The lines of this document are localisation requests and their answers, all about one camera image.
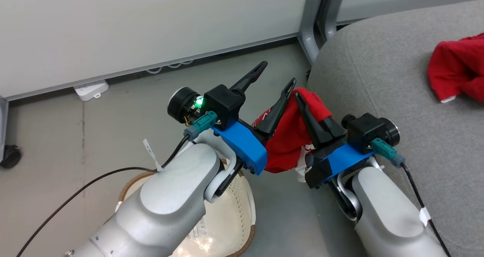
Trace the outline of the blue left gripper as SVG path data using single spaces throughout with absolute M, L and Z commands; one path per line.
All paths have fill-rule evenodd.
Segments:
M 230 91 L 245 93 L 249 86 L 259 79 L 267 66 L 267 61 L 260 62 L 232 85 Z M 267 114 L 262 116 L 261 121 L 256 125 L 256 129 L 260 133 L 266 136 L 273 135 L 295 88 L 296 82 L 297 80 L 292 78 L 281 91 L 277 102 L 270 108 Z M 242 159 L 242 162 L 253 174 L 259 176 L 265 170 L 268 159 L 266 148 L 247 126 L 240 121 L 236 121 L 224 131 L 218 129 L 216 126 L 213 126 L 212 129 L 216 134 L 221 136 L 222 140 L 235 152 L 236 156 Z

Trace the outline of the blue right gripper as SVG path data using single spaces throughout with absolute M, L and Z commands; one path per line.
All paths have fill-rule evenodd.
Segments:
M 298 92 L 295 99 L 313 143 L 313 150 L 304 155 L 304 178 L 309 188 L 320 188 L 338 174 L 360 167 L 374 154 L 373 151 L 363 154 L 346 143 L 345 129 L 332 116 L 317 121 Z

